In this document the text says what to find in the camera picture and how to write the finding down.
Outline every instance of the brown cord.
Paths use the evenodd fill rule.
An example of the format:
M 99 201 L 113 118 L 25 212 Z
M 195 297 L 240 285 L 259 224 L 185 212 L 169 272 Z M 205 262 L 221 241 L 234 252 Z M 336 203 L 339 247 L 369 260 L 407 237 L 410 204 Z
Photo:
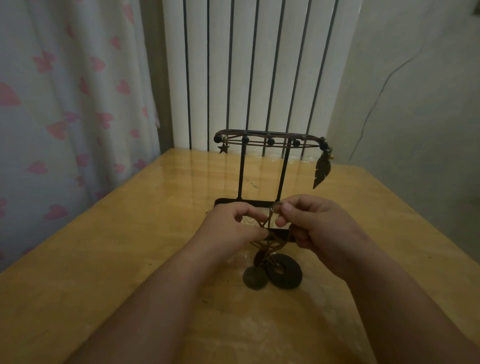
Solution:
M 273 262 L 271 260 L 271 257 L 270 255 L 273 253 L 273 252 L 276 252 L 277 250 L 280 250 L 282 249 L 287 243 L 288 241 L 290 240 L 290 237 L 291 237 L 291 230 L 290 228 L 288 229 L 288 236 L 287 236 L 287 239 L 286 240 L 283 240 L 281 239 L 278 235 L 276 235 L 270 228 L 270 225 L 271 225 L 271 221 L 272 221 L 272 216 L 274 214 L 274 211 L 273 211 L 273 207 L 275 205 L 281 205 L 282 202 L 274 202 L 270 207 L 269 207 L 269 213 L 268 213 L 268 220 L 265 221 L 263 224 L 262 223 L 258 223 L 260 225 L 261 228 L 265 228 L 265 225 L 267 225 L 266 229 L 268 230 L 268 236 L 267 236 L 267 242 L 266 243 L 262 243 L 262 242 L 250 242 L 250 244 L 252 244 L 253 246 L 255 246 L 256 248 L 260 249 L 260 250 L 263 250 L 265 252 L 265 260 L 268 260 L 270 263 L 276 265 L 277 263 L 276 262 Z M 270 240 L 270 235 L 272 235 L 274 237 L 275 240 Z

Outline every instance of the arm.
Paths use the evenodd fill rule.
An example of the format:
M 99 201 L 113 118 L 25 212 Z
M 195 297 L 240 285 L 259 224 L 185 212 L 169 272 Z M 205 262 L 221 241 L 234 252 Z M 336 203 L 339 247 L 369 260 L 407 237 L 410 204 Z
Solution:
M 196 293 L 225 258 L 243 244 L 266 238 L 242 216 L 267 217 L 244 202 L 216 206 L 194 237 L 158 268 L 66 361 L 170 363 L 190 320 Z
M 338 204 L 283 202 L 277 225 L 291 222 L 297 244 L 345 280 L 379 363 L 480 363 L 479 349 Z

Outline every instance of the person's left hand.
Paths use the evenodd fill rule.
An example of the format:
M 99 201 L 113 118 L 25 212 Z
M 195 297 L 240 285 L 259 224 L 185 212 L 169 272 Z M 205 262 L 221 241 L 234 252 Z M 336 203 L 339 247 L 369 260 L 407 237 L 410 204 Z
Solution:
M 267 229 L 242 224 L 243 216 L 249 216 L 258 222 L 268 219 L 259 209 L 246 202 L 219 204 L 205 217 L 190 244 L 201 247 L 204 253 L 220 262 L 245 243 L 266 239 Z

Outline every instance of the curtain fold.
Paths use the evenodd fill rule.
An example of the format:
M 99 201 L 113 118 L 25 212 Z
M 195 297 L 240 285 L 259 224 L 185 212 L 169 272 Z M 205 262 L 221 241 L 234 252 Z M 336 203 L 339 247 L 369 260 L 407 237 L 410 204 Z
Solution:
M 0 5 L 0 270 L 160 155 L 138 0 Z

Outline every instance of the wooden table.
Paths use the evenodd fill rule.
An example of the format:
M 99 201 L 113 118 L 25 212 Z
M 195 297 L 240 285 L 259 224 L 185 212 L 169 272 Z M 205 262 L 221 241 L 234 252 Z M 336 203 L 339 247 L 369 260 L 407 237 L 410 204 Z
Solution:
M 180 249 L 219 197 L 236 197 L 240 157 L 170 150 L 0 275 L 0 361 L 61 363 Z M 274 200 L 281 160 L 246 157 L 243 197 Z M 480 344 L 480 266 L 365 170 L 291 161 L 283 196 L 339 202 Z M 202 287 L 178 363 L 374 363 L 346 284 L 309 251 L 293 291 L 241 280 L 246 246 Z

